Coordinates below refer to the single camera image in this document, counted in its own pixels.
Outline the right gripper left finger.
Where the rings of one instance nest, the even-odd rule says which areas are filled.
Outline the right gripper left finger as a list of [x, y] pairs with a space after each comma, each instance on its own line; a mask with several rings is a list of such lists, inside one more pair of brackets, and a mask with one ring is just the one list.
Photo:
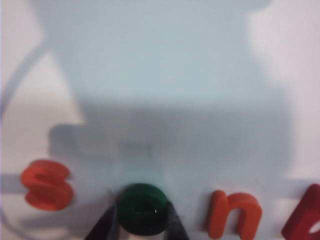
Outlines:
[[119, 221], [117, 204], [114, 202], [89, 231], [85, 240], [118, 240]]

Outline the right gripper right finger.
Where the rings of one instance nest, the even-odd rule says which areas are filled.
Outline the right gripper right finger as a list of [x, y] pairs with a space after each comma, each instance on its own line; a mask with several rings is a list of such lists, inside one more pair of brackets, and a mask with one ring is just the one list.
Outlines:
[[189, 240], [189, 236], [172, 202], [167, 202], [165, 240]]

